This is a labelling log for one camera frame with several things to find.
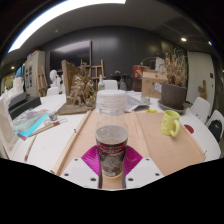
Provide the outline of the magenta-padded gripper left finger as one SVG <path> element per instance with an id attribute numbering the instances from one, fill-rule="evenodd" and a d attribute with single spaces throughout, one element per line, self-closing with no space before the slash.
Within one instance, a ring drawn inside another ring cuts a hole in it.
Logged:
<path id="1" fill-rule="evenodd" d="M 91 147 L 80 158 L 73 158 L 61 177 L 84 188 L 101 189 L 102 171 L 97 146 Z"/>

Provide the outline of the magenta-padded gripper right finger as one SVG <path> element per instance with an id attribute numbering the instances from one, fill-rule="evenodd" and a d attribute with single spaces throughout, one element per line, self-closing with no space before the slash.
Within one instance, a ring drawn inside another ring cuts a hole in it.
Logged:
<path id="1" fill-rule="evenodd" d="M 162 177 L 162 172 L 150 157 L 142 157 L 131 146 L 126 147 L 122 170 L 123 189 L 140 188 Z"/>

